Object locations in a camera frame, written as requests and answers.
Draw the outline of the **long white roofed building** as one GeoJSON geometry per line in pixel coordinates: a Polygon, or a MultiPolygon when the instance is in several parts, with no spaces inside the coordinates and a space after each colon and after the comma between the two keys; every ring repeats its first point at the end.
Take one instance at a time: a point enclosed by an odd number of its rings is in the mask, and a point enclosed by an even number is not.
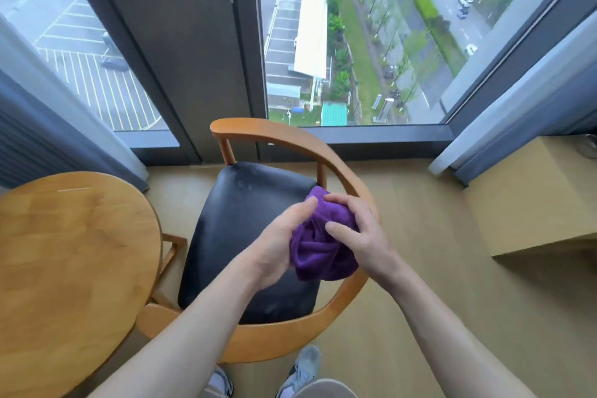
{"type": "Polygon", "coordinates": [[[301,0],[293,70],[326,78],[328,0],[301,0]]]}

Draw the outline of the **dark window frame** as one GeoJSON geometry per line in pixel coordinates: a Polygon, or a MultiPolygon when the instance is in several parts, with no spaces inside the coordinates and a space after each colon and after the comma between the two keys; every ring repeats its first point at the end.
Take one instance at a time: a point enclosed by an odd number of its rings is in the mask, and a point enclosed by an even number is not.
{"type": "MultiPolygon", "coordinates": [[[[209,124],[266,116],[260,0],[89,0],[191,163],[222,163],[209,124]]],[[[524,73],[589,21],[597,0],[516,0],[447,87],[440,123],[309,127],[348,161],[434,159],[524,73]]]]}

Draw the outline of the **grey curtain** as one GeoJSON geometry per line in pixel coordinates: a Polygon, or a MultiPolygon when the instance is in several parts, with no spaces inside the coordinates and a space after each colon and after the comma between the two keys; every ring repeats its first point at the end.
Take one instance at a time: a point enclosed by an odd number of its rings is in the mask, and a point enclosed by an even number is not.
{"type": "Polygon", "coordinates": [[[149,188],[145,178],[0,71],[0,188],[77,171],[112,175],[141,192],[149,188]]]}
{"type": "Polygon", "coordinates": [[[560,91],[474,153],[454,175],[465,186],[537,137],[597,136],[597,86],[560,91]]]}

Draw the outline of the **person's left forearm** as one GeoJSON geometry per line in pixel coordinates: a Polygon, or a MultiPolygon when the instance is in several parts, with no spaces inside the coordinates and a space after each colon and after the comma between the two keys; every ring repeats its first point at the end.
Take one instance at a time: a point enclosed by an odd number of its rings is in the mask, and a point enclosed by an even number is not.
{"type": "Polygon", "coordinates": [[[243,311],[260,270],[230,264],[181,315],[88,398],[197,398],[243,311]]]}

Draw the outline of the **white sheer curtain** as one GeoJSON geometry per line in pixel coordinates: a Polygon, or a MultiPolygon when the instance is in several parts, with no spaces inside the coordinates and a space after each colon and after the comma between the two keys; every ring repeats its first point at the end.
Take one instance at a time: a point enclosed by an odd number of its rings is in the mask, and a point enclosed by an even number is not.
{"type": "Polygon", "coordinates": [[[597,12],[574,28],[478,115],[431,163],[439,175],[461,166],[507,128],[560,91],[597,86],[597,12]]]}
{"type": "Polygon", "coordinates": [[[135,178],[146,181],[145,165],[117,134],[75,96],[55,71],[41,61],[36,49],[0,13],[0,71],[21,85],[135,178]]]}

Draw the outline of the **round wooden table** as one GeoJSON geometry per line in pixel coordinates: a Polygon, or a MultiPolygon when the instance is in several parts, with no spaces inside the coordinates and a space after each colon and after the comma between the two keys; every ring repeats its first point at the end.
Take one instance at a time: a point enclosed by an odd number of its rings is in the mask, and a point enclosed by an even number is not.
{"type": "Polygon", "coordinates": [[[130,183],[69,172],[0,196],[0,398],[62,398],[131,333],[162,230],[130,183]]]}

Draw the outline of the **purple cloth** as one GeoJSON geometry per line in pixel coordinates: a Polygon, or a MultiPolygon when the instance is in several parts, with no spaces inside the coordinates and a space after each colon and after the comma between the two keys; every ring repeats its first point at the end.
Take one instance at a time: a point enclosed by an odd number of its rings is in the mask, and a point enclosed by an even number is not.
{"type": "Polygon", "coordinates": [[[358,268],[347,245],[329,235],[328,222],[336,222],[359,232],[354,213],[347,207],[325,200],[329,192],[314,186],[308,198],[317,198],[317,208],[295,228],[289,241],[289,254],[298,280],[337,281],[350,277],[358,268]]]}

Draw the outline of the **person's right forearm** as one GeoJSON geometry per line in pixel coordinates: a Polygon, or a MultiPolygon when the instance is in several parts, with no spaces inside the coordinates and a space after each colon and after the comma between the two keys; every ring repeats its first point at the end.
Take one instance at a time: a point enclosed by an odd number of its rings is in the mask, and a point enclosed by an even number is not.
{"type": "Polygon", "coordinates": [[[402,310],[446,398],[537,398],[407,264],[368,273],[402,310]]]}

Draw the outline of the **wooden chair with black seat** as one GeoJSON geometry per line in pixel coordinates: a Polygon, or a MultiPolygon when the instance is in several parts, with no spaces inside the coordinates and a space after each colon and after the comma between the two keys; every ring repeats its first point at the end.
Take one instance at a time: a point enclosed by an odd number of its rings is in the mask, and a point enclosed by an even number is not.
{"type": "MultiPolygon", "coordinates": [[[[326,188],[332,171],[347,194],[367,202],[379,220],[367,186],[331,147],[307,130],[263,118],[222,118],[210,126],[226,166],[217,176],[195,228],[178,291],[179,309],[148,304],[137,328],[153,339],[170,325],[228,263],[290,205],[326,188]],[[258,163],[236,161],[230,140],[266,142],[306,155],[317,162],[317,178],[258,163]]],[[[368,281],[357,269],[337,281],[298,280],[295,269],[258,292],[235,328],[220,363],[272,360],[302,349],[322,334],[368,281]]]]}

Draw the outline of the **person's right hand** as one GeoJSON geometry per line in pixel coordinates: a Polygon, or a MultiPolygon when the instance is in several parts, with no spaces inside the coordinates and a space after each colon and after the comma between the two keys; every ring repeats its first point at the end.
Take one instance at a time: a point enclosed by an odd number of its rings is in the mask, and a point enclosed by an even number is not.
{"type": "Polygon", "coordinates": [[[353,213],[361,249],[351,250],[359,266],[385,291],[391,293],[392,280],[400,266],[398,252],[390,246],[387,236],[371,208],[362,198],[329,193],[325,201],[347,207],[353,213]]]}

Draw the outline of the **light wooden cabinet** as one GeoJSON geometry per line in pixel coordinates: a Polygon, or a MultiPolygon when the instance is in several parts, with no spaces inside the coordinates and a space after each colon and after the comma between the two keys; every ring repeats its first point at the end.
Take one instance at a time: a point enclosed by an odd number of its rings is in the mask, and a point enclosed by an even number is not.
{"type": "Polygon", "coordinates": [[[538,137],[464,190],[493,258],[597,250],[597,137],[538,137]]]}

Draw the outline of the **person's left grey shoe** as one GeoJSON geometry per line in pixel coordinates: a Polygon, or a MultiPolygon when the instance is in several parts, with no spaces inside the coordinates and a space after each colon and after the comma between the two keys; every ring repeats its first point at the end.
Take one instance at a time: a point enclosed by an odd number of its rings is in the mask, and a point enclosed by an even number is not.
{"type": "Polygon", "coordinates": [[[204,389],[204,398],[232,398],[234,384],[220,365],[214,371],[204,389]]]}

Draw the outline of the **person's grey shoe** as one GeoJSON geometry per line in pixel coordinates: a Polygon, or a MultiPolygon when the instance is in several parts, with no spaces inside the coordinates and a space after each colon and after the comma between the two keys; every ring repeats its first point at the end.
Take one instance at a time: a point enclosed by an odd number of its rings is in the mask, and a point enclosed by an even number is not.
{"type": "Polygon", "coordinates": [[[279,387],[275,398],[293,398],[300,390],[318,379],[321,368],[321,351],[309,344],[299,352],[287,379],[279,387]]]}
{"type": "Polygon", "coordinates": [[[234,384],[220,365],[214,371],[204,389],[204,398],[232,398],[234,384]]]}

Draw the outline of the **person's left hand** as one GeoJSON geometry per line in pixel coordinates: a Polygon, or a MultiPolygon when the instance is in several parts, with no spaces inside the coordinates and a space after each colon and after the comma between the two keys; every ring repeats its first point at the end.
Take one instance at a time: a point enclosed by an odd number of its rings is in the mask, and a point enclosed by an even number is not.
{"type": "MultiPolygon", "coordinates": [[[[317,201],[317,199],[309,197],[305,201],[317,201]]],[[[257,291],[275,284],[290,268],[291,238],[292,236],[281,237],[275,234],[274,219],[248,247],[247,258],[251,269],[255,271],[257,291]]]]}

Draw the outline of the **person's right trouser leg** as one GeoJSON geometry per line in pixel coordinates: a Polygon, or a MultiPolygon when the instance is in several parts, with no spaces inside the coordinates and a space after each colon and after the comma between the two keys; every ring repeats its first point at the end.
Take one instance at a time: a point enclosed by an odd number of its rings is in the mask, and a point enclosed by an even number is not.
{"type": "Polygon", "coordinates": [[[291,398],[346,398],[347,387],[334,379],[318,379],[306,384],[291,398]]]}

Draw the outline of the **person's right grey shoe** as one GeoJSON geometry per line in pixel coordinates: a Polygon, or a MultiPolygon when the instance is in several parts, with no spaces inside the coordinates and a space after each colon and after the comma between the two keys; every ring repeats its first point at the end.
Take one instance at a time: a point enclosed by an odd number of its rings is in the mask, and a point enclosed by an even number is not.
{"type": "Polygon", "coordinates": [[[309,344],[299,352],[287,379],[279,387],[275,398],[293,398],[300,390],[318,379],[321,368],[321,351],[309,344]]]}

